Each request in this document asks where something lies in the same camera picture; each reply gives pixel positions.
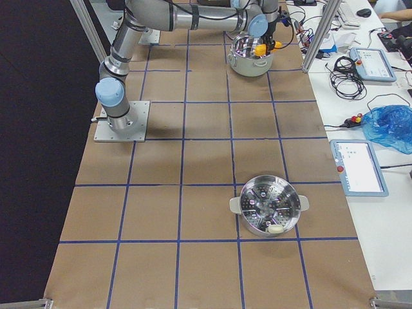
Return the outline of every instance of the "metal mounting plate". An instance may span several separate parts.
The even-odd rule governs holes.
[[[135,109],[138,114],[133,130],[124,132],[114,132],[107,121],[97,123],[95,142],[144,142],[146,138],[147,118],[149,116],[150,101],[130,101],[130,108]],[[102,109],[101,117],[106,117],[106,112]]]
[[[159,44],[160,30],[153,30],[146,28],[146,31],[142,34],[139,40],[140,45],[152,45]]]

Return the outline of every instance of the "keyboard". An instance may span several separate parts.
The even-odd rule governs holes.
[[[358,29],[361,22],[352,12],[349,4],[343,0],[337,9],[337,18],[344,29]]]

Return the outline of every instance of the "computer mouse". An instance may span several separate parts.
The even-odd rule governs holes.
[[[372,11],[369,8],[363,8],[362,10],[359,10],[356,12],[356,15],[361,16],[361,17],[369,17],[372,14]]]

